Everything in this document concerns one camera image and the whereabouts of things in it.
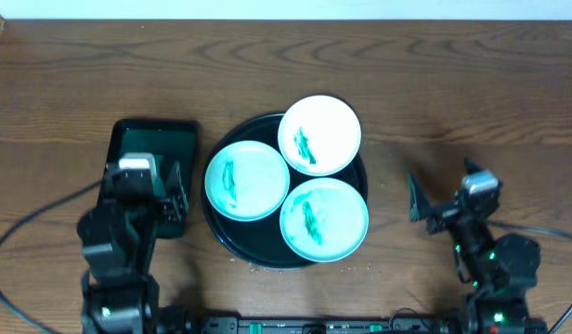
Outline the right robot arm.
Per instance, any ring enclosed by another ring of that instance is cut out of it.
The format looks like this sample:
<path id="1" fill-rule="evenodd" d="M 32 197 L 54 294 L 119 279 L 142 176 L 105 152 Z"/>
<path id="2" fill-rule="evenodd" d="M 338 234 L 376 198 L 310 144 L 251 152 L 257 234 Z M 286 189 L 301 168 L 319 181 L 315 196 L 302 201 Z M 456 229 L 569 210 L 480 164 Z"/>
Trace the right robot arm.
<path id="1" fill-rule="evenodd" d="M 413 174 L 409 181 L 409 219 L 426 222 L 430 235 L 448 232 L 463 284 L 474 291 L 464 309 L 433 324 L 433 333 L 543 333 L 546 323 L 529 315 L 526 294 L 537 286 L 540 245 L 521 234 L 494 238 L 488 217 L 500 207 L 502 182 L 465 159 L 466 175 L 454 200 L 433 206 Z"/>

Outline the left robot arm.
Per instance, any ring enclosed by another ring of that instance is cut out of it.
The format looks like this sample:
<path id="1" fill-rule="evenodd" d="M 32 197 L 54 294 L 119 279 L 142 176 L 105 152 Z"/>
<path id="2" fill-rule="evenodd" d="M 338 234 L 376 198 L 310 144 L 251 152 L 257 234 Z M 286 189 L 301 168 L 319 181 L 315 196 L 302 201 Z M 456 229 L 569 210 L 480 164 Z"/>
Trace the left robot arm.
<path id="1" fill-rule="evenodd" d="M 150 167 L 109 167 L 97 206 L 77 224 L 89 265 L 82 278 L 85 333 L 192 333 L 197 324 L 184 306 L 159 305 L 150 274 L 155 243 L 180 238 L 189 209 L 179 163 L 161 181 Z"/>

